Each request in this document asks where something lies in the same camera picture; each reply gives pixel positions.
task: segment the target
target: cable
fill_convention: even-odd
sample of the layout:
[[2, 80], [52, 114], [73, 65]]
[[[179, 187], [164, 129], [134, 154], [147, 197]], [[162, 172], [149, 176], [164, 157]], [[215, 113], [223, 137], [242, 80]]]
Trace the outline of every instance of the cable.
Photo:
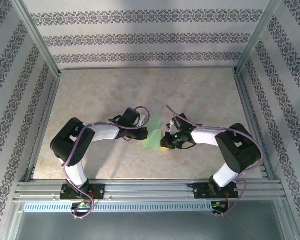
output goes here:
[[222, 217], [223, 217], [224, 215], [226, 215], [226, 214], [228, 214], [229, 212], [232, 211], [232, 209], [238, 204], [239, 200], [243, 197], [244, 192], [245, 192], [246, 189], [247, 189], [247, 185], [248, 185], [247, 181], [246, 181], [246, 180], [243, 180], [243, 179], [239, 179], [239, 180], [237, 180], [237, 179], [240, 178], [242, 175], [245, 175], [246, 172], [249, 172], [249, 171], [251, 171], [251, 170], [254, 170], [254, 169], [260, 167], [260, 166], [263, 164], [263, 162], [264, 162], [264, 160], [265, 160], [265, 153], [264, 153], [263, 149], [261, 148], [260, 144], [259, 144], [253, 137], [251, 137], [251, 136], [245, 134], [244, 132], [241, 132], [241, 131], [238, 131], [238, 130], [235, 130], [235, 129], [232, 129], [232, 128], [228, 128], [228, 127], [215, 127], [215, 126], [202, 126], [202, 125], [198, 125], [198, 124], [195, 124], [195, 123], [189, 121], [188, 119], [185, 119], [184, 117], [180, 116], [179, 114], [175, 113], [175, 112], [173, 111], [173, 109], [172, 109], [170, 106], [167, 105], [166, 107], [169, 109], [169, 111], [171, 111], [171, 112], [173, 113], [173, 117], [176, 117], [176, 116], [177, 116], [178, 118], [180, 118], [180, 119], [182, 119], [183, 121], [185, 121], [185, 122], [191, 124], [192, 126], [195, 126], [195, 127], [197, 127], [197, 128], [200, 128], [200, 129], [207, 129], [207, 130], [214, 130], [214, 131], [218, 131], [218, 130], [221, 130], [221, 131], [230, 131], [230, 132], [233, 132], [233, 133], [236, 133], [236, 134], [240, 134], [241, 136], [243, 136], [243, 137], [249, 139], [250, 141], [252, 141], [252, 142], [256, 145], [256, 147], [259, 149], [260, 154], [261, 154], [261, 158], [260, 158], [258, 164], [255, 165], [255, 166], [252, 166], [252, 167], [250, 167], [250, 168], [247, 168], [247, 169], [244, 170], [244, 171], [242, 171], [238, 176], [236, 176], [236, 177], [232, 180], [233, 182], [245, 182], [245, 185], [244, 185], [244, 188], [243, 188], [243, 190], [242, 190], [240, 196], [237, 198], [237, 200], [236, 200], [235, 203], [232, 205], [232, 207], [231, 207], [227, 212], [221, 214]]
[[74, 156], [75, 154], [75, 151], [78, 147], [78, 144], [79, 144], [79, 141], [84, 133], [84, 131], [87, 129], [87, 128], [90, 128], [92, 126], [96, 126], [96, 125], [109, 125], [109, 126], [114, 126], [114, 127], [117, 127], [117, 128], [121, 128], [121, 129], [127, 129], [127, 130], [137, 130], [137, 129], [141, 129], [143, 128], [148, 122], [149, 122], [149, 119], [150, 119], [150, 112], [147, 108], [145, 108], [144, 106], [138, 106], [136, 107], [134, 110], [137, 110], [137, 109], [144, 109], [146, 110], [147, 112], [147, 119], [146, 121], [144, 122], [143, 125], [141, 126], [135, 126], [135, 127], [127, 127], [127, 126], [121, 126], [121, 125], [118, 125], [118, 124], [114, 124], [114, 123], [108, 123], [108, 122], [95, 122], [95, 123], [90, 123], [90, 124], [87, 124], [86, 126], [84, 126], [84, 128], [82, 128], [82, 130], [80, 131], [75, 143], [74, 143], [74, 146], [73, 146], [73, 149], [69, 155], [69, 157], [67, 158], [67, 160], [65, 161], [64, 164], [62, 164], [62, 170], [63, 170], [63, 173], [67, 179], [67, 181], [80, 193], [82, 193], [83, 195], [85, 195], [86, 197], [88, 197], [90, 200], [91, 200], [91, 208], [88, 212], [86, 212], [85, 215], [83, 216], [77, 216], [76, 215], [76, 212], [77, 212], [77, 209], [74, 210], [74, 212], [72, 213], [72, 215], [77, 219], [83, 219], [85, 217], [87, 217], [94, 209], [95, 209], [95, 201], [93, 199], [93, 197], [91, 197], [89, 194], [87, 194], [86, 192], [80, 190], [80, 188], [77, 187], [77, 185], [75, 185], [71, 180], [70, 180], [70, 177], [69, 175], [67, 174], [67, 171], [66, 171], [66, 167], [69, 165], [70, 163], [70, 160], [72, 159], [72, 157]]
[[225, 199], [226, 199], [225, 205], [228, 205], [229, 204], [229, 193], [227, 191], [225, 192]]
[[189, 188], [192, 188], [192, 189], [197, 189], [198, 191], [203, 192], [203, 193], [205, 193], [205, 194], [207, 194], [207, 193], [210, 192], [210, 190], [202, 190], [202, 189], [200, 189], [200, 188], [194, 186], [193, 184], [188, 184], [187, 186], [188, 186]]
[[122, 137], [122, 139], [125, 140], [125, 141], [127, 141], [127, 142], [129, 142], [131, 140], [131, 138], [129, 138], [129, 140], [128, 140], [124, 136]]
[[193, 148], [193, 147], [196, 146], [196, 145], [197, 145], [197, 144], [195, 143], [195, 144], [193, 144], [193, 145], [191, 145], [191, 146], [189, 146], [189, 147], [181, 148], [181, 150], [187, 150], [187, 149]]

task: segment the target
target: vented metal strip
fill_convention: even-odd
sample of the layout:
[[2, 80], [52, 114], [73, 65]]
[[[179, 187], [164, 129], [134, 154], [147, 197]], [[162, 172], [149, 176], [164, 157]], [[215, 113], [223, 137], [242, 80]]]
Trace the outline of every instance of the vented metal strip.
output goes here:
[[[71, 202], [26, 202], [24, 212], [66, 213], [70, 212]], [[196, 202], [96, 202], [94, 212], [136, 213], [136, 212], [202, 212], [212, 211], [211, 201]]]

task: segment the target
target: patterned wallpaper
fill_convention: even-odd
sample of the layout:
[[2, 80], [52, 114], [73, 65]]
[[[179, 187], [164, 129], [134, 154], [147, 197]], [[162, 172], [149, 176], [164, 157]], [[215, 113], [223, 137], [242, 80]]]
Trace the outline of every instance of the patterned wallpaper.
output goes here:
[[283, 0], [242, 72], [300, 231], [300, 0]]
[[60, 69], [235, 67], [269, 0], [24, 0]]
[[54, 84], [9, 0], [0, 0], [0, 235], [25, 175]]

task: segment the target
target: orange wire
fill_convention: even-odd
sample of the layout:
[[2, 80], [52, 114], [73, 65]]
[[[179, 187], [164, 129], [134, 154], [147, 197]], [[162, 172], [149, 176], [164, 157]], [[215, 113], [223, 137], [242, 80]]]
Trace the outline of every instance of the orange wire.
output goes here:
[[225, 205], [228, 205], [228, 202], [229, 202], [229, 193], [227, 191], [225, 192], [225, 199], [226, 199]]

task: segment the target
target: aluminum frame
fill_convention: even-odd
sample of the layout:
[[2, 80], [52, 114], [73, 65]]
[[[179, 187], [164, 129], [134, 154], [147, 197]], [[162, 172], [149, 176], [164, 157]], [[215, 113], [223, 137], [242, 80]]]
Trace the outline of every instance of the aluminum frame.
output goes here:
[[[268, 180], [264, 178], [246, 179], [246, 181], [248, 183], [247, 189], [241, 201], [274, 201], [285, 238], [287, 240], [300, 239], [300, 234], [294, 222], [281, 181]], [[125, 204], [131, 203], [139, 203], [139, 205], [147, 205], [147, 203], [200, 204], [203, 203], [205, 199], [195, 199], [192, 188], [188, 187], [187, 184], [207, 183], [208, 180], [99, 179], [91, 180], [90, 182], [92, 184], [105, 184], [104, 199], [96, 200], [96, 202], [103, 204], [114, 203], [114, 205], [117, 204], [124, 206]], [[32, 180], [30, 182], [18, 183], [2, 239], [16, 238], [26, 203], [50, 203], [51, 205], [56, 205], [62, 202], [80, 202], [80, 200], [60, 200], [60, 191], [62, 184], [64, 183], [65, 181], [63, 179]], [[244, 183], [237, 183], [237, 190], [239, 194], [243, 187]], [[224, 199], [219, 198], [214, 200], [222, 201]]]
[[57, 95], [57, 91], [58, 91], [58, 87], [59, 87], [59, 84], [60, 84], [61, 77], [62, 77], [62, 73], [60, 72], [58, 74], [58, 76], [56, 77], [55, 81], [54, 81], [52, 92], [51, 92], [51, 95], [50, 95], [49, 100], [48, 100], [48, 106], [47, 106], [47, 109], [44, 113], [42, 124], [40, 126], [39, 135], [38, 135], [39, 138], [35, 143], [32, 158], [30, 160], [29, 167], [28, 167], [28, 170], [25, 174], [25, 178], [24, 178], [23, 182], [29, 182], [31, 180], [33, 174], [34, 174], [34, 168], [35, 168], [35, 166], [38, 162], [40, 150], [41, 150], [44, 138], [45, 138], [45, 134], [46, 134], [46, 131], [47, 131], [50, 115], [51, 115], [51, 112], [52, 112], [52, 109], [53, 109], [53, 106], [54, 106], [54, 102], [55, 102], [55, 99], [56, 99], [56, 95]]
[[[250, 103], [248, 101], [248, 95], [247, 95], [247, 92], [245, 90], [243, 80], [242, 80], [241, 76], [235, 72], [234, 69], [233, 69], [233, 77], [234, 77], [235, 84], [236, 84], [236, 87], [237, 87], [237, 90], [238, 90], [238, 93], [239, 93], [239, 97], [240, 97], [240, 100], [241, 100], [241, 105], [242, 105], [242, 108], [243, 108], [243, 112], [244, 112], [244, 115], [245, 115], [246, 122], [248, 124], [249, 132], [252, 135], [252, 137], [255, 140], [257, 140], [257, 142], [260, 144], [260, 146], [262, 147], [262, 149], [264, 151], [265, 150], [264, 149], [264, 144], [262, 142], [260, 133], [258, 131], [257, 123], [256, 123], [256, 120], [255, 120], [254, 114], [253, 114], [253, 110], [252, 110], [252, 108], [250, 106]], [[264, 156], [263, 165], [262, 165], [262, 167], [260, 167], [260, 170], [261, 170], [261, 174], [263, 174], [263, 171], [266, 172], [266, 177], [268, 179], [270, 179], [270, 180], [276, 179], [276, 177], [274, 176], [274, 174], [272, 172], [272, 169], [270, 167], [270, 162], [269, 162], [269, 159], [268, 159], [267, 155]]]

